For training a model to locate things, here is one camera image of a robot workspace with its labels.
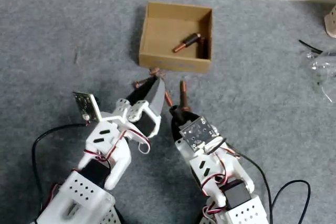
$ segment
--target red wire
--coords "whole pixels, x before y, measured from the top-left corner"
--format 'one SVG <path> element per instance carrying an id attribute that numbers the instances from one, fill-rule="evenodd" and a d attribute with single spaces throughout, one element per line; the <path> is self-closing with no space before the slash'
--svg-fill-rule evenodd
<path id="1" fill-rule="evenodd" d="M 131 131 L 131 132 L 135 133 L 136 135 L 138 135 L 139 137 L 141 137 L 142 139 L 144 139 L 147 142 L 149 148 L 151 148 L 151 142 L 148 140 L 147 137 L 145 137 L 144 135 L 140 134 L 139 132 L 137 132 L 133 129 L 128 129 L 128 131 Z"/>
<path id="2" fill-rule="evenodd" d="M 201 190 L 202 190 L 203 195 L 208 196 L 208 194 L 206 194 L 205 191 L 203 190 L 203 187 L 205 186 L 206 183 L 209 182 L 210 179 L 216 176 L 225 176 L 225 175 L 222 173 L 214 173 L 213 175 L 210 175 L 209 177 L 207 177 L 207 179 L 201 184 Z"/>
<path id="3" fill-rule="evenodd" d="M 52 187 L 51 187 L 51 189 L 50 189 L 50 193 L 49 193 L 48 200 L 47 200 L 47 202 L 44 204 L 42 211 L 44 211 L 44 210 L 47 208 L 47 206 L 50 204 L 50 202 L 51 202 L 52 199 L 54 198 L 54 192 L 55 192 L 56 187 L 57 187 L 57 186 L 61 186 L 61 185 L 63 185 L 63 184 L 62 184 L 62 183 L 61 183 L 61 184 L 60 184 L 60 183 L 54 183 L 54 184 L 52 185 Z"/>

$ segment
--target black wire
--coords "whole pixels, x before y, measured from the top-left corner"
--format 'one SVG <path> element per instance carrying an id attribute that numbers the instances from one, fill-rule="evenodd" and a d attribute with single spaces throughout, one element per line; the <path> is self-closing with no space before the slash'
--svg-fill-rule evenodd
<path id="1" fill-rule="evenodd" d="M 261 175 L 263 176 L 263 180 L 265 182 L 265 185 L 266 185 L 266 189 L 267 189 L 267 194 L 268 194 L 268 205 L 269 205 L 269 223 L 270 224 L 273 224 L 273 207 L 275 205 L 275 203 L 277 202 L 277 199 L 279 197 L 279 195 L 281 194 L 281 192 L 286 188 L 288 187 L 289 185 L 291 184 L 294 184 L 294 183 L 304 183 L 308 186 L 308 194 L 307 194 L 307 199 L 306 199 L 306 203 L 305 203 L 305 206 L 303 208 L 303 211 L 302 211 L 302 214 L 301 214 L 301 217 L 300 217 L 300 220 L 298 222 L 298 224 L 301 224 L 303 219 L 304 219 L 304 216 L 306 215 L 306 212 L 307 212 L 307 208 L 308 208 L 308 205 L 309 205 L 309 200 L 310 200 L 310 193 L 311 193 L 311 188 L 310 188 L 310 184 L 305 181 L 305 180 L 302 180 L 302 179 L 298 179 L 298 180 L 292 180 L 288 183 L 286 183 L 284 186 L 282 186 L 280 188 L 280 190 L 277 192 L 275 198 L 274 198 L 274 201 L 272 202 L 272 198 L 271 198 L 271 193 L 270 193 L 270 189 L 269 189 L 269 185 L 268 185 L 268 182 L 267 182 L 267 179 L 266 179 L 266 176 L 265 176 L 265 173 L 264 171 L 260 168 L 259 165 L 257 165 L 257 163 L 255 163 L 252 159 L 250 159 L 249 157 L 245 156 L 244 154 L 236 151 L 231 145 L 227 144 L 227 146 L 229 146 L 231 149 L 233 149 L 237 154 L 239 154 L 240 156 L 242 156 L 243 158 L 245 158 L 246 160 L 250 161 L 255 167 L 258 168 L 258 170 L 260 171 Z"/>
<path id="2" fill-rule="evenodd" d="M 301 44 L 305 45 L 306 47 L 309 47 L 310 49 L 312 49 L 312 52 L 315 52 L 315 53 L 317 53 L 317 54 L 319 54 L 319 55 L 320 55 L 321 53 L 323 53 L 322 50 L 317 49 L 316 47 L 313 47 L 313 46 L 309 45 L 308 43 L 302 41 L 301 39 L 299 39 L 299 42 L 300 42 Z"/>
<path id="3" fill-rule="evenodd" d="M 302 214 L 301 214 L 299 223 L 298 223 L 298 224 L 301 224 L 302 221 L 303 221 L 303 218 L 304 218 L 304 216 L 306 215 L 306 212 L 307 212 L 307 208 L 308 208 L 309 200 L 310 200 L 310 192 L 311 192 L 310 184 L 309 184 L 307 181 L 305 181 L 305 180 L 302 180 L 302 179 L 292 180 L 292 181 L 286 183 L 284 186 L 282 186 L 282 187 L 280 188 L 280 190 L 278 191 L 277 195 L 275 196 L 274 200 L 273 200 L 273 203 L 272 203 L 272 211 L 273 211 L 273 207 L 274 207 L 275 203 L 277 202 L 277 199 L 278 199 L 279 195 L 281 194 L 281 192 L 282 192 L 287 186 L 289 186 L 289 185 L 291 185 L 291 184 L 294 184 L 294 183 L 304 183 L 304 184 L 306 184 L 307 187 L 308 187 L 308 193 L 307 193 L 307 199 L 306 199 L 305 207 L 303 208 L 303 211 L 302 211 Z"/>
<path id="4" fill-rule="evenodd" d="M 209 155 L 213 152 L 215 152 L 218 148 L 220 148 L 220 146 L 226 141 L 226 138 L 224 138 L 223 140 L 220 141 L 219 144 L 217 144 L 215 147 L 213 147 L 209 152 L 207 152 L 206 154 Z"/>
<path id="5" fill-rule="evenodd" d="M 45 136 L 55 132 L 55 131 L 59 131 L 59 130 L 63 130 L 63 129 L 68 129 L 68 128 L 75 128 L 75 127 L 84 127 L 86 126 L 86 124 L 84 123 L 74 123 L 74 124 L 67 124 L 67 125 L 63 125 L 63 126 L 59 126 L 59 127 L 56 127 L 56 128 L 53 128 L 49 131 L 46 131 L 45 133 L 43 133 L 42 135 L 40 135 L 38 138 L 36 138 L 36 140 L 34 141 L 33 143 L 33 146 L 32 146 L 32 149 L 31 149 L 31 163 L 32 163 L 32 166 L 33 166 L 33 173 L 34 173 L 34 178 L 35 178 L 35 182 L 36 182 L 36 186 L 37 186 L 37 189 L 38 189 L 38 193 L 39 193 L 39 202 L 40 202 L 40 210 L 39 210 L 39 214 L 40 214 L 40 211 L 42 210 L 43 208 L 43 201 L 44 201 L 44 192 L 43 192 L 43 188 L 42 188 L 42 184 L 41 184 L 41 179 L 38 175 L 38 171 L 37 171 L 37 164 L 36 164 L 36 146 L 38 144 L 38 142 L 40 140 L 42 140 Z"/>
<path id="6" fill-rule="evenodd" d="M 254 162 L 252 159 L 250 159 L 249 157 L 245 156 L 244 154 L 236 151 L 231 145 L 227 144 L 227 146 L 229 146 L 231 149 L 233 149 L 238 155 L 240 155 L 241 157 L 245 158 L 246 160 L 248 160 L 250 163 L 252 163 L 261 173 L 265 186 L 266 186 L 266 190 L 267 190 L 267 195 L 268 195 L 268 208 L 269 208 L 269 224 L 273 224 L 273 211 L 272 211 L 272 196 L 271 196 L 271 190 L 269 189 L 269 185 L 266 179 L 266 175 L 263 171 L 263 169 L 260 168 L 260 166 Z"/>

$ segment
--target screw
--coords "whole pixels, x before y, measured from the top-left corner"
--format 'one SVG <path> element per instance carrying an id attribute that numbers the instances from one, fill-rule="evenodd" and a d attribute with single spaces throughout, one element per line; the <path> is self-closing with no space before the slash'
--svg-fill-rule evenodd
<path id="1" fill-rule="evenodd" d="M 182 111 L 190 111 L 187 100 L 187 85 L 185 81 L 180 82 L 180 107 Z"/>
<path id="2" fill-rule="evenodd" d="M 149 75 L 150 76 L 158 76 L 160 74 L 160 68 L 150 68 L 149 69 Z"/>
<path id="3" fill-rule="evenodd" d="M 141 80 L 141 81 L 136 81 L 133 83 L 133 86 L 135 89 L 138 89 L 141 85 L 143 85 L 145 82 L 148 81 L 149 78 Z"/>
<path id="4" fill-rule="evenodd" d="M 85 121 L 89 121 L 90 120 L 90 116 L 88 114 L 83 114 L 83 119 Z"/>

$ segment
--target open cardboard box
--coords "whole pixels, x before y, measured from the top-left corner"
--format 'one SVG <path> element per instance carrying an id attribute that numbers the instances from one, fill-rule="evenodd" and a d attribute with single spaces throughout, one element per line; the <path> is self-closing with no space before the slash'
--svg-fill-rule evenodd
<path id="1" fill-rule="evenodd" d="M 192 33 L 200 33 L 206 39 L 206 53 L 201 52 L 198 43 L 173 53 L 173 48 Z M 146 68 L 205 73 L 211 64 L 211 40 L 211 8 L 148 2 L 139 64 Z"/>

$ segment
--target copper cylinder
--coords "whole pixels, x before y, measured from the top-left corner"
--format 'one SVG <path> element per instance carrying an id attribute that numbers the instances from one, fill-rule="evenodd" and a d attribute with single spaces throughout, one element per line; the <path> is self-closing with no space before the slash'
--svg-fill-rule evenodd
<path id="1" fill-rule="evenodd" d="M 183 111 L 190 110 L 187 100 L 187 84 L 185 81 L 180 82 L 180 107 Z"/>
<path id="2" fill-rule="evenodd" d="M 141 85 L 143 85 L 145 82 L 148 81 L 149 78 L 141 80 L 141 81 L 136 81 L 133 83 L 133 86 L 135 89 L 138 89 Z"/>
<path id="3" fill-rule="evenodd" d="M 182 50 L 183 48 L 185 48 L 185 46 L 186 46 L 186 43 L 179 44 L 177 47 L 173 49 L 173 52 L 178 52 Z"/>
<path id="4" fill-rule="evenodd" d="M 166 103 L 169 107 L 173 106 L 173 101 L 172 101 L 168 91 L 164 92 L 164 98 L 165 98 Z"/>

